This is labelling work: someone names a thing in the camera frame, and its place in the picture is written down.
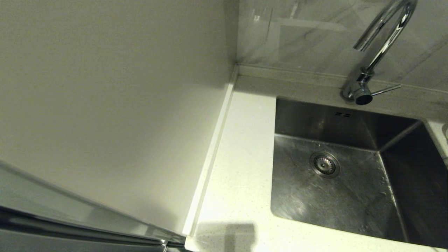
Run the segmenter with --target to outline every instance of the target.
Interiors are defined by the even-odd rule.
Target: wall
[[[355,78],[359,68],[370,63],[389,28],[385,27],[368,51],[358,52],[352,47],[388,2],[241,0],[238,61]],[[448,0],[419,1],[374,78],[448,91],[447,12]]]
[[[0,22],[0,159],[180,233],[238,2],[2,1]]]

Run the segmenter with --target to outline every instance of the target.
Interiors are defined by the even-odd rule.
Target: faucet spout
[[[394,28],[391,30],[387,40],[384,42],[378,53],[373,58],[372,62],[367,66],[361,68],[361,75],[355,83],[348,85],[342,92],[342,96],[346,100],[355,101],[356,104],[365,105],[372,101],[372,93],[367,84],[375,74],[375,67],[387,53],[389,48],[398,38],[404,27],[411,19],[412,14],[417,7],[418,0],[392,0],[384,7],[383,10],[376,16],[364,34],[360,37],[358,42],[354,45],[354,49],[361,52],[365,51],[377,34],[384,28],[384,25],[399,11],[401,16],[396,22]]]

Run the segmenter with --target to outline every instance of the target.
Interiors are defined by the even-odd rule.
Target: sink basin
[[[447,177],[419,120],[277,99],[278,217],[446,248]]]

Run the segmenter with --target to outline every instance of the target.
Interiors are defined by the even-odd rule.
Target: faucet handle
[[[372,93],[372,96],[379,95],[379,94],[382,94],[382,93],[385,93],[385,92],[389,92],[389,91],[398,89],[398,88],[400,88],[400,87],[401,87],[401,84],[398,84],[398,85],[395,85],[395,86],[392,86],[392,87],[388,87],[388,88],[385,88],[385,89],[381,89],[381,90],[378,90],[377,92],[373,92],[373,93]]]

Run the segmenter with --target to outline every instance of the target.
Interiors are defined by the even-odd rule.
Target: white countertop
[[[253,85],[276,85],[277,94],[268,94]],[[313,94],[310,86],[288,88],[284,81],[241,76],[233,93],[219,149],[209,179],[195,234],[187,239],[187,249],[207,252],[260,251],[427,251],[434,248],[282,219],[270,210],[276,95],[288,94],[297,100],[319,103],[321,97],[337,94],[334,87],[319,86]],[[327,99],[335,106],[340,97]],[[426,124],[438,148],[447,157],[448,144],[438,119]]]

